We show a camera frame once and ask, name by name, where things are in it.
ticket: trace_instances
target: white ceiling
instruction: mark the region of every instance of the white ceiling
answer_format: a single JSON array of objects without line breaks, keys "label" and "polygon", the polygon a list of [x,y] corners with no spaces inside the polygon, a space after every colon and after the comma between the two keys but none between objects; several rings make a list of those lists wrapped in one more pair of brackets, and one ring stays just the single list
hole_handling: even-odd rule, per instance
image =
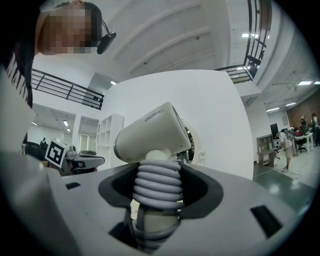
[{"label": "white ceiling", "polygon": [[320,88],[319,85],[299,86],[298,83],[316,80],[320,80],[318,66],[306,41],[297,33],[282,67],[258,100],[265,104],[267,110],[277,107],[280,107],[279,111],[293,108],[293,105],[286,107],[286,104],[299,103],[304,100],[304,96]]},{"label": "white ceiling", "polygon": [[[68,132],[67,129],[69,128],[70,132],[73,132],[76,119],[75,114],[59,111],[38,104],[33,104],[32,110],[36,114],[33,122],[38,126],[61,130],[66,133]],[[64,120],[67,121],[68,127],[65,126]],[[95,136],[97,134],[98,123],[99,120],[97,119],[82,116],[80,120],[79,133]]]},{"label": "white ceiling", "polygon": [[[77,58],[117,82],[156,72],[221,68],[215,53],[203,0],[91,0],[117,37],[103,55]],[[241,64],[248,32],[247,0],[226,0],[229,17],[230,65]]]}]

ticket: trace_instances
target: black railing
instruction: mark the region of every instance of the black railing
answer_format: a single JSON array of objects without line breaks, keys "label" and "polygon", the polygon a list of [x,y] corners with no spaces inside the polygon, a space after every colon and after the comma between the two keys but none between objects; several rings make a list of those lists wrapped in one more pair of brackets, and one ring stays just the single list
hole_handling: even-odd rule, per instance
[{"label": "black railing", "polygon": [[221,67],[215,70],[226,71],[234,84],[252,81],[251,74],[243,64]]},{"label": "black railing", "polygon": [[243,64],[215,69],[226,71],[234,84],[252,81],[255,78],[267,47],[266,40],[269,39],[268,34],[272,17],[271,0],[247,0],[247,2],[249,28]]},{"label": "black railing", "polygon": [[243,65],[250,69],[260,66],[267,47],[266,40],[271,27],[272,8],[270,0],[247,0],[249,10],[249,33]]},{"label": "black railing", "polygon": [[32,69],[32,89],[101,110],[105,95],[92,88]]}]

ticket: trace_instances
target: shelf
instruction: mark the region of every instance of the shelf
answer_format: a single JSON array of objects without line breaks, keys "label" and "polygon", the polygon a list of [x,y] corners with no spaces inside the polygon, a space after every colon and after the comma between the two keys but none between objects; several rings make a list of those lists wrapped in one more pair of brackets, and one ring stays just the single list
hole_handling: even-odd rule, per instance
[{"label": "shelf", "polygon": [[101,132],[105,131],[107,129],[106,127],[107,127],[107,119],[104,119],[101,122],[101,127],[100,127]]},{"label": "shelf", "polygon": [[105,132],[110,132],[110,129],[102,130],[102,131],[100,132],[100,134],[105,133]]},{"label": "shelf", "polygon": [[112,115],[106,119],[106,130],[111,129],[111,121],[112,121]]},{"label": "shelf", "polygon": [[105,132],[105,144],[109,145],[110,144],[110,130]]},{"label": "shelf", "polygon": [[99,135],[99,145],[103,146],[105,144],[105,141],[106,141],[106,133],[102,132]]}]

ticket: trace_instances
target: black chair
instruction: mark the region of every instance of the black chair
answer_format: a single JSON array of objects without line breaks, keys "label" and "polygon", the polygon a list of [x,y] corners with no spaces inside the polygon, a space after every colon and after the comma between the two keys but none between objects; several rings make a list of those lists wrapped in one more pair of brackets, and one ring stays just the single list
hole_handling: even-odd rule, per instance
[{"label": "black chair", "polygon": [[39,144],[27,141],[25,145],[25,154],[29,156],[33,156],[34,158],[38,159],[39,161],[45,161],[43,152]]},{"label": "black chair", "polygon": [[302,150],[307,151],[306,147],[304,146],[305,143],[307,143],[306,138],[296,140],[296,144],[298,145],[298,148],[296,149],[296,151],[300,150],[300,153],[302,152]]}]

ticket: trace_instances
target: gray ribbed tube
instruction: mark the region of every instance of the gray ribbed tube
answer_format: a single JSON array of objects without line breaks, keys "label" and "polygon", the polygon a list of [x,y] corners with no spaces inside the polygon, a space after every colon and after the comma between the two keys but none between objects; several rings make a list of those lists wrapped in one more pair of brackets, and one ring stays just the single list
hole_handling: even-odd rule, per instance
[{"label": "gray ribbed tube", "polygon": [[177,172],[177,163],[157,160],[143,160],[138,167],[132,197],[140,204],[160,210],[178,210],[185,205],[177,202],[183,199],[182,182]]},{"label": "gray ribbed tube", "polygon": [[[140,208],[150,207],[153,209],[177,212],[185,205],[177,202],[183,199],[181,194],[182,182],[178,171],[180,165],[173,162],[143,160],[138,167],[137,178],[134,180],[133,199],[140,203]],[[176,230],[178,225],[171,226],[158,232],[144,232],[144,210],[138,211],[138,220],[133,223],[133,230],[139,246],[155,250]]]}]

